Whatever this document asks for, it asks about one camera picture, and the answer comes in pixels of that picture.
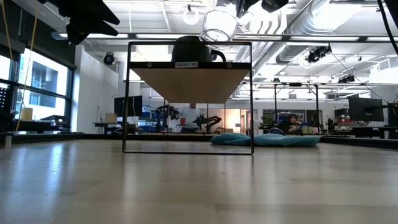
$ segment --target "ceiling duct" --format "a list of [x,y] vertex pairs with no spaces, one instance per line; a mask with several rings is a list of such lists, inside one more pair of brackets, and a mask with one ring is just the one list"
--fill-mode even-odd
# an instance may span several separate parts
[[[358,9],[359,6],[330,4],[329,0],[314,0],[286,29],[286,34],[292,35],[327,35],[343,25]],[[288,64],[296,56],[307,50],[309,46],[286,45],[283,42],[274,43],[265,54],[264,58],[256,64],[262,67],[272,57],[275,62]]]

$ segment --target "wooden floor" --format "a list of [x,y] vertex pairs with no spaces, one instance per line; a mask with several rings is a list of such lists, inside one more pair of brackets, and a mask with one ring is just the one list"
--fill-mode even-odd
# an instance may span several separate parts
[[0,223],[396,224],[398,153],[332,144],[256,148],[254,156],[123,154],[121,141],[16,145],[0,149]]

